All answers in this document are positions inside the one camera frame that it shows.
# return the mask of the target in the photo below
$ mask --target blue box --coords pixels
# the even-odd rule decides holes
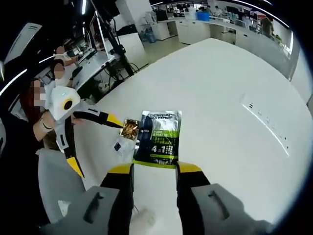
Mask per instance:
[[[210,21],[210,14],[208,12],[197,12],[197,19],[199,21]]]

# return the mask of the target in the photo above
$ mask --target gold package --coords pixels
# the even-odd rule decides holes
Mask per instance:
[[[138,135],[138,125],[139,121],[132,120],[132,119],[126,119],[124,123],[124,127],[120,132],[120,136],[123,136],[124,138],[134,140],[136,136]]]

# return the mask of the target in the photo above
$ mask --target electrical outlet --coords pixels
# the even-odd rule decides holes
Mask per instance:
[[[288,143],[288,138],[279,127],[279,121],[275,120],[273,114],[270,114],[264,106],[256,103],[246,94],[241,100],[241,104],[273,134],[273,136],[289,156],[290,145]]]

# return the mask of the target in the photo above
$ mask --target white desk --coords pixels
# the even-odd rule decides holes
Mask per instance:
[[[107,54],[103,51],[97,52],[91,57],[87,63],[83,66],[83,69],[73,80],[73,88],[79,90],[89,79],[95,76],[107,62],[111,62],[114,59],[113,55]]]
[[[289,157],[241,105],[243,94],[262,105],[284,129]],[[121,120],[140,119],[143,110],[182,110],[179,160],[201,167],[211,183],[238,197],[257,220],[280,219],[311,162],[313,120],[295,88],[259,57],[219,40],[207,39],[156,61],[97,106]],[[113,150],[117,136],[118,130],[89,121],[75,127],[86,188],[100,184],[119,164]],[[141,165],[134,170],[135,205],[156,213],[150,234],[181,234],[175,171]]]

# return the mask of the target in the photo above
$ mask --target bracelet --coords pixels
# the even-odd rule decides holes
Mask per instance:
[[[43,117],[40,118],[40,120],[39,120],[39,125],[40,125],[41,130],[42,130],[43,132],[45,132],[45,133],[48,133],[48,132],[50,132],[50,131],[53,130],[53,127],[48,128],[48,127],[44,124],[44,119],[43,119]]]

